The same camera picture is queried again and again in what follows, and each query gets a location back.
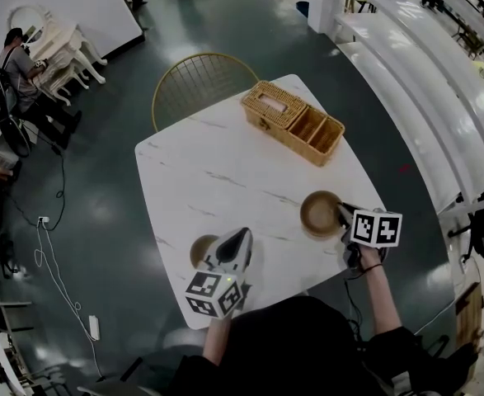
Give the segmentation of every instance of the wicker basket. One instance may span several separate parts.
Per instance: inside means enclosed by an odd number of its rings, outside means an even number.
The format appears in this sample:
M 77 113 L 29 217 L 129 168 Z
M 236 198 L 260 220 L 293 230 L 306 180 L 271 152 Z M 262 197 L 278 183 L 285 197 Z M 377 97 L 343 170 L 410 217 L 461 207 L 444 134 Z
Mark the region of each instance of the wicker basket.
M 287 131 L 286 144 L 316 166 L 324 166 L 344 134 L 345 127 L 331 116 L 308 106 Z
M 266 81 L 259 81 L 242 100 L 246 110 L 279 129 L 287 129 L 306 108 L 300 98 Z
M 345 131 L 340 121 L 269 82 L 255 85 L 242 105 L 251 124 L 319 167 Z

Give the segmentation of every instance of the gold wire chair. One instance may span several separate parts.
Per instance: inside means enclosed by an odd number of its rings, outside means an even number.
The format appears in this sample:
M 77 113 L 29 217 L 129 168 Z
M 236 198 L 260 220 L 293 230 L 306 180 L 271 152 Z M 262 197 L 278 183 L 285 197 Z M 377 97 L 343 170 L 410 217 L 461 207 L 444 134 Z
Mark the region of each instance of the gold wire chair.
M 153 127 L 158 132 L 257 82 L 252 69 L 232 56 L 191 55 L 177 62 L 159 81 L 152 100 Z

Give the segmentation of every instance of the white marble table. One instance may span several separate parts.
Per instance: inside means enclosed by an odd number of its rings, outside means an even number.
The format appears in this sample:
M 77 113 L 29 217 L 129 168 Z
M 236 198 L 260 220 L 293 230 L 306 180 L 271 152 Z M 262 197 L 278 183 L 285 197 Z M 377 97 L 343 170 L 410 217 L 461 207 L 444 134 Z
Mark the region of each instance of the white marble table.
M 322 109 L 299 77 L 274 81 Z M 311 192 L 329 190 L 364 208 L 384 208 L 345 139 L 316 167 L 246 121 L 240 99 L 211 106 L 138 144 L 144 199 L 168 279 L 189 327 L 209 325 L 184 291 L 194 275 L 190 247 L 204 234 L 247 226 L 254 234 L 244 311 L 294 296 L 345 269 L 341 236 L 313 238 L 299 210 Z M 339 119 L 339 113 L 331 113 Z

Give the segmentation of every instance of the white cable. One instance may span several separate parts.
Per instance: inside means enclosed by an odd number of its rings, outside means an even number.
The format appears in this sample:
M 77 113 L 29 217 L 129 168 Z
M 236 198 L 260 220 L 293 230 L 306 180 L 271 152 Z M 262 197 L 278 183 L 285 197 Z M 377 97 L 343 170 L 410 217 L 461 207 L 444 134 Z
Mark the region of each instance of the white cable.
M 452 307 L 454 304 L 456 303 L 456 299 L 454 299 L 449 305 L 447 305 L 445 308 L 443 308 L 441 311 L 439 311 L 435 316 L 434 318 L 432 318 L 427 324 L 425 324 L 422 328 L 420 328 L 417 332 L 414 333 L 414 336 L 416 334 L 419 334 L 419 332 L 421 330 L 423 330 L 424 328 L 430 326 L 442 313 L 444 313 L 447 309 L 449 309 L 450 307 Z
M 47 256 L 45 255 L 45 252 L 42 247 L 42 240 L 40 238 L 40 225 L 41 225 L 41 220 L 39 220 L 38 224 L 36 225 L 36 234 L 38 236 L 38 243 L 40 244 L 40 249 L 35 249 L 35 264 L 37 267 L 42 267 L 42 261 L 45 261 L 45 265 L 47 266 L 49 273 L 51 275 L 51 279 L 53 280 L 54 284 L 57 286 L 57 289 L 59 290 L 60 294 L 62 295 L 63 299 L 66 301 L 68 304 L 69 308 L 72 310 L 73 315 L 77 318 L 78 322 L 80 322 L 80 325 L 82 326 L 82 330 L 86 334 L 87 339 L 89 340 L 90 344 L 92 345 L 92 352 L 93 352 L 93 362 L 95 363 L 95 367 L 97 370 L 97 373 L 100 377 L 102 377 L 101 369 L 99 368 L 99 364 L 97 363 L 96 359 L 96 353 L 95 353 L 95 345 L 93 342 L 96 342 L 96 339 L 92 337 L 92 335 L 88 332 L 86 329 L 86 326 L 84 325 L 84 322 L 80 318 L 79 311 L 82 309 L 82 306 L 78 302 L 73 302 L 71 298 L 69 297 L 68 290 L 66 288 L 66 285 L 64 284 L 62 280 L 62 276 L 60 275 L 60 268 L 59 264 L 57 263 L 56 257 L 54 256 L 54 249 L 53 249 L 53 244 L 51 243 L 51 237 L 49 236 L 49 231 L 45 227 L 45 224 L 42 224 L 42 227 L 45 230 L 45 234 L 47 235 L 47 240 L 49 242 L 49 246 L 51 247 L 51 257 L 53 258 L 54 264 L 56 265 L 57 269 L 57 277 L 59 279 L 60 284 L 62 287 L 59 285 L 59 283 L 56 281 L 54 277 L 54 273 L 51 270 L 51 266 L 48 263 Z

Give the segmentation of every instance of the shoe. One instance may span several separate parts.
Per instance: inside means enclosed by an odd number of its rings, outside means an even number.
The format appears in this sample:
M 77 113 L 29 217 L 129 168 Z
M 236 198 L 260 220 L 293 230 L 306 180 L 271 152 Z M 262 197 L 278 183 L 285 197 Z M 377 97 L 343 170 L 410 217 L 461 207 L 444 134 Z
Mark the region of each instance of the shoe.
M 69 128 L 70 134 L 75 133 L 75 130 L 77 130 L 77 126 L 80 123 L 81 118 L 82 118 L 82 112 L 79 110 L 79 111 L 77 111 L 77 113 L 73 117 L 73 125 L 71 126 L 71 128 Z

